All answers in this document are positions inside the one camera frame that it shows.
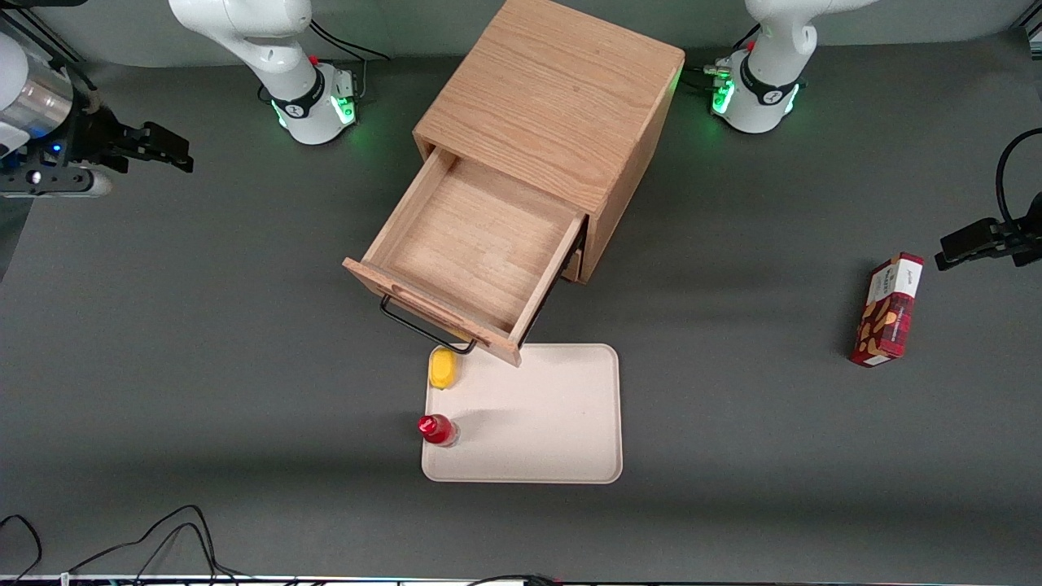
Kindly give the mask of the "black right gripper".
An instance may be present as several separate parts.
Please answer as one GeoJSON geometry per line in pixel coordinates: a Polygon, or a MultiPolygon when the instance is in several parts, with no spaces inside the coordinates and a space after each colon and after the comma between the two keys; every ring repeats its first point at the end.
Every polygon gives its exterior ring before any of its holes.
{"type": "Polygon", "coordinates": [[[145,142],[151,151],[144,151],[138,144],[135,133],[135,129],[120,123],[111,109],[102,107],[86,112],[75,108],[63,125],[49,135],[49,144],[63,147],[57,155],[63,164],[92,164],[126,173],[131,160],[141,160],[170,164],[187,173],[194,171],[194,160],[189,156],[190,143],[185,138],[165,129],[160,124],[146,122],[145,142]]]}

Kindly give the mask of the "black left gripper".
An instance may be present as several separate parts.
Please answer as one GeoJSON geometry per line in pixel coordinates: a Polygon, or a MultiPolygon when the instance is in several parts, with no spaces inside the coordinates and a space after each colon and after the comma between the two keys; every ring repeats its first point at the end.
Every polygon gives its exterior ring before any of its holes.
{"type": "Polygon", "coordinates": [[[942,237],[941,252],[935,255],[935,266],[943,272],[972,260],[1009,255],[1015,266],[1038,262],[1041,260],[1041,200],[1042,193],[1038,192],[1032,198],[1026,215],[1018,219],[1006,219],[1011,225],[1009,230],[1018,241],[1016,246],[1008,246],[1004,224],[995,218],[983,218],[942,237]]]}

